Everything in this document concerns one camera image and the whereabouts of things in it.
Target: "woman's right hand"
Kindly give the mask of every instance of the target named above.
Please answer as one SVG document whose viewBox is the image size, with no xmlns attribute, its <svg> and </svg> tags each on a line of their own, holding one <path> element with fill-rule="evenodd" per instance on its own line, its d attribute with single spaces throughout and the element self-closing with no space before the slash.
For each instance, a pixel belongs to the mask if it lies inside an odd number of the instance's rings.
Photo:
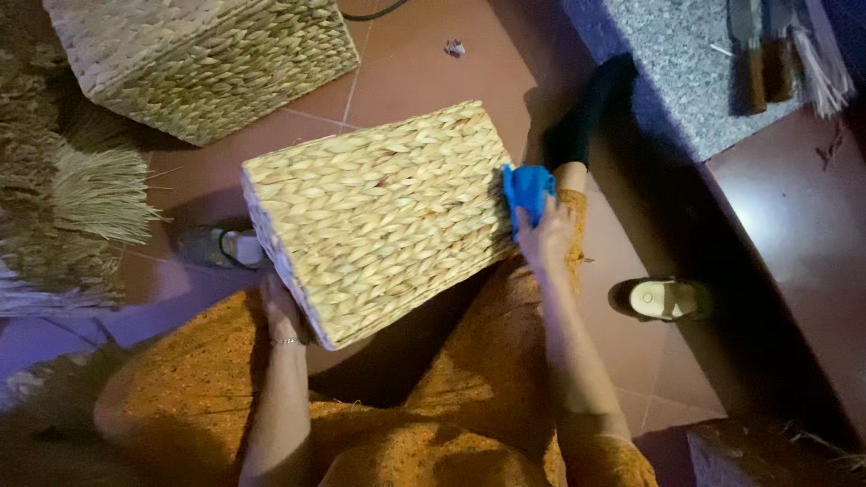
<svg viewBox="0 0 866 487">
<path fill-rule="evenodd" d="M 527 211 L 517 208 L 517 242 L 529 268 L 540 281 L 551 273 L 565 271 L 565 256 L 574 238 L 574 221 L 564 203 L 545 195 L 545 209 L 535 228 Z"/>
</svg>

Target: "blue cloth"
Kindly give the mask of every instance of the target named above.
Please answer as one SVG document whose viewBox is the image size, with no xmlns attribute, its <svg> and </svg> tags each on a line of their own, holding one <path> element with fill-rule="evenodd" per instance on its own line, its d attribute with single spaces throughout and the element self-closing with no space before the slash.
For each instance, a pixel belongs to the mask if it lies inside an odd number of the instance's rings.
<svg viewBox="0 0 866 487">
<path fill-rule="evenodd" d="M 544 214 L 545 194 L 554 195 L 553 175 L 544 166 L 521 166 L 512 169 L 502 165 L 502 190 L 511 210 L 511 229 L 517 241 L 517 207 L 522 206 L 529 214 L 529 223 L 538 226 Z"/>
</svg>

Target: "knife handle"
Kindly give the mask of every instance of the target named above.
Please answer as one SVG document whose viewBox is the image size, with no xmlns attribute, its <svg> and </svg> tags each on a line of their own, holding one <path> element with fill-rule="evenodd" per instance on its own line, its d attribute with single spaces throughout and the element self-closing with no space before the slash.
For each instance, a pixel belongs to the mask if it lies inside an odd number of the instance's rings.
<svg viewBox="0 0 866 487">
<path fill-rule="evenodd" d="M 753 114 L 762 114 L 766 111 L 766 98 L 764 97 L 764 60 L 761 55 L 760 45 L 747 51 L 749 65 L 749 89 Z"/>
<path fill-rule="evenodd" d="M 764 41 L 764 93 L 770 103 L 793 97 L 793 46 L 787 39 Z"/>
</svg>

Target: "knife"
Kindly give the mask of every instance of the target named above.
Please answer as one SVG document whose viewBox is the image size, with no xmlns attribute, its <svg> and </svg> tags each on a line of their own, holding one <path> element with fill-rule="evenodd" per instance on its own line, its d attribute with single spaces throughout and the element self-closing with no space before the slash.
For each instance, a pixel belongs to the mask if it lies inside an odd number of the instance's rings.
<svg viewBox="0 0 866 487">
<path fill-rule="evenodd" d="M 788 0 L 769 0 L 770 31 L 764 42 L 764 93 L 771 103 L 790 100 L 794 46 L 788 37 L 792 10 Z"/>
<path fill-rule="evenodd" d="M 766 111 L 764 97 L 764 63 L 760 50 L 760 0 L 728 0 L 727 14 L 731 37 L 740 46 L 740 61 L 747 66 L 749 108 L 753 114 Z"/>
</svg>

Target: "woven box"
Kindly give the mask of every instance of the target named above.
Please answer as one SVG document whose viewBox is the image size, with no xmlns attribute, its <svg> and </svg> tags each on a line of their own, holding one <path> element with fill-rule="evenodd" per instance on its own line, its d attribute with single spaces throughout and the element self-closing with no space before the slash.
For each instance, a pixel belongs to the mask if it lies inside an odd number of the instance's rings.
<svg viewBox="0 0 866 487">
<path fill-rule="evenodd" d="M 356 68 L 333 0 L 44 0 L 85 96 L 204 145 Z"/>
<path fill-rule="evenodd" d="M 259 241 L 334 350 L 513 249 L 509 161 L 468 101 L 248 160 L 243 189 Z"/>
</svg>

